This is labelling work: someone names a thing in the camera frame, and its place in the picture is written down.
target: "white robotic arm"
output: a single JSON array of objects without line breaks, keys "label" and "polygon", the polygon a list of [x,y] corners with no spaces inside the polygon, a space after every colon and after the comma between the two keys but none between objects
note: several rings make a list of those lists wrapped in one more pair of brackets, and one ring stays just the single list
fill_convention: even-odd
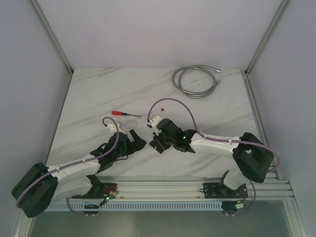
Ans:
[{"label": "white robotic arm", "polygon": [[223,184],[230,190],[237,190],[249,180],[262,183],[270,168],[273,154],[265,149],[251,145],[219,141],[251,141],[261,142],[251,133],[244,133],[241,137],[218,137],[212,135],[200,136],[196,130],[178,128],[171,120],[154,116],[148,122],[154,129],[154,137],[149,143],[159,153],[173,146],[181,152],[213,153],[231,158],[236,161],[238,168],[229,170],[222,177]]},{"label": "white robotic arm", "polygon": [[118,129],[117,138],[113,124],[107,124],[107,128],[115,132],[114,135],[85,157],[58,166],[46,167],[43,163],[37,163],[24,175],[11,193],[16,200],[20,200],[19,205],[28,217],[35,217],[51,203],[73,196],[98,198],[104,185],[95,174],[110,168],[120,157],[129,156],[146,145],[146,141],[134,130],[130,131],[134,139],[131,142],[121,129]]}]

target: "coiled cable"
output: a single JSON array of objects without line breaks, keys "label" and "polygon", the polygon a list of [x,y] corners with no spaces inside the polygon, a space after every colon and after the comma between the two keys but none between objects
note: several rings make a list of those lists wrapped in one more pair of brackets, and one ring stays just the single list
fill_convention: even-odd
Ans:
[{"label": "coiled cable", "polygon": [[[183,74],[186,73],[188,70],[192,70],[192,69],[200,70],[200,71],[205,72],[206,74],[210,75],[211,78],[213,79],[214,84],[213,84],[210,88],[208,88],[207,90],[201,91],[201,92],[194,92],[194,91],[189,91],[189,90],[183,89],[182,84],[181,84],[182,76],[183,76]],[[194,99],[201,99],[201,98],[204,98],[204,97],[209,96],[210,94],[212,94],[213,91],[214,91],[215,88],[216,88],[216,85],[218,85],[218,84],[221,82],[220,80],[216,81],[215,76],[214,76],[209,70],[213,70],[213,71],[216,71],[216,72],[219,72],[219,73],[221,72],[221,70],[219,70],[219,69],[215,69],[215,68],[208,67],[208,66],[203,66],[203,65],[194,65],[194,66],[189,66],[189,67],[181,67],[181,68],[177,69],[177,70],[172,74],[171,80],[172,80],[173,85],[174,85],[178,90],[180,90],[183,94],[185,94],[186,96],[189,96],[189,97],[194,98]],[[176,76],[176,74],[177,74],[179,71],[182,71],[182,72],[181,72],[181,74],[179,75],[178,84],[177,84],[177,83],[175,82],[175,76]]]}]

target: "marble surface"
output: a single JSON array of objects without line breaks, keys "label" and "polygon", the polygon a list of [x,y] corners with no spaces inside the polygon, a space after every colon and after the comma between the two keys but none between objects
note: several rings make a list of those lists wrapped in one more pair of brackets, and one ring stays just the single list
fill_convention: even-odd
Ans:
[{"label": "marble surface", "polygon": [[[171,82],[175,68],[76,68],[58,124],[47,165],[76,160],[108,141],[111,136],[102,118],[112,110],[142,117],[113,118],[125,131],[135,129],[147,142],[152,129],[146,125],[151,105],[161,98],[179,99],[192,110],[202,132],[218,136],[257,135],[254,118],[239,69],[214,73],[221,83],[213,94],[192,99]],[[203,72],[191,71],[183,77],[189,90],[204,90],[212,80]],[[188,112],[178,103],[164,101],[152,113],[169,118],[183,130],[194,129]],[[148,144],[128,160],[122,160],[99,175],[104,176],[195,176],[221,177],[235,167],[232,159],[213,154],[181,153],[170,148],[159,154]]]}]

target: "metal profile bar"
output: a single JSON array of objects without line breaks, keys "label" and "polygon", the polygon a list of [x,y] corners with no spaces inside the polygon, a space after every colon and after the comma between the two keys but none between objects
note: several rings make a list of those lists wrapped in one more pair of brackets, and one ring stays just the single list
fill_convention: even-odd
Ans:
[{"label": "metal profile bar", "polygon": [[24,212],[21,210],[18,216],[18,219],[16,221],[12,236],[13,237],[27,236],[30,231],[31,223],[32,223],[32,218],[28,218],[24,214]]},{"label": "metal profile bar", "polygon": [[[229,198],[205,199],[200,192],[203,183],[219,182],[210,178],[142,178],[142,177],[99,177],[101,182],[115,182],[118,185],[118,195],[114,202],[121,201],[223,201],[235,200]],[[288,180],[267,180],[262,184],[255,183],[258,200],[294,199]],[[249,200],[253,197],[251,185],[247,185]]]},{"label": "metal profile bar", "polygon": [[283,205],[293,237],[308,237],[296,200],[284,200]]},{"label": "metal profile bar", "polygon": [[280,6],[278,7],[276,14],[274,15],[268,29],[266,30],[265,34],[263,35],[263,38],[261,39],[259,46],[253,55],[248,68],[246,69],[247,76],[251,73],[253,70],[256,62],[260,58],[262,52],[264,51],[266,45],[269,42],[269,39],[271,38],[272,34],[274,33],[275,29],[277,28],[278,23],[280,22],[281,17],[285,13],[286,8],[289,6],[289,3],[291,0],[282,0]]},{"label": "metal profile bar", "polygon": [[[255,118],[255,123],[256,123],[257,130],[259,132],[259,136],[261,138],[261,141],[264,144],[266,144],[267,146],[269,146],[269,142],[267,140],[267,135],[266,135],[265,129],[263,127],[263,122],[262,122],[262,118],[261,118],[261,115],[260,115],[260,110],[259,110],[259,107],[258,107],[257,100],[255,98],[255,93],[253,91],[251,80],[249,79],[249,76],[247,76],[246,73],[243,70],[241,70],[241,74],[242,74],[242,78],[244,80],[244,84],[245,84],[245,87],[246,87],[246,92],[247,92],[248,99],[249,99],[249,102],[250,102],[252,114],[253,114],[253,116]],[[276,175],[277,179],[279,179],[279,180],[283,179],[282,174],[281,174],[281,172],[279,170],[275,171],[275,175]]]},{"label": "metal profile bar", "polygon": [[54,34],[51,26],[49,25],[49,22],[46,19],[45,15],[43,13],[43,10],[40,7],[40,4],[38,3],[37,0],[30,0],[30,2],[32,4],[37,16],[39,17],[39,20],[42,23],[49,39],[51,40],[59,58],[63,62],[64,66],[66,67],[69,74],[72,76],[74,73],[74,70],[71,68],[70,63],[67,59],[67,56],[66,56],[64,50],[62,49],[62,47],[60,46],[60,43],[58,42],[58,39],[57,39],[56,35]]}]

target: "lavender wall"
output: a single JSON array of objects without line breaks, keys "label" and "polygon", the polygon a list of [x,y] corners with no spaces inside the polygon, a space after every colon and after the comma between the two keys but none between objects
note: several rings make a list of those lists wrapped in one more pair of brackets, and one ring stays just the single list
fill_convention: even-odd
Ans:
[{"label": "lavender wall", "polygon": [[316,236],[316,1],[292,1],[251,76],[268,140]]},{"label": "lavender wall", "polygon": [[14,185],[46,159],[68,86],[68,73],[27,0],[0,3],[0,236],[19,210]]},{"label": "lavender wall", "polygon": [[39,0],[73,67],[246,68],[280,0]]}]

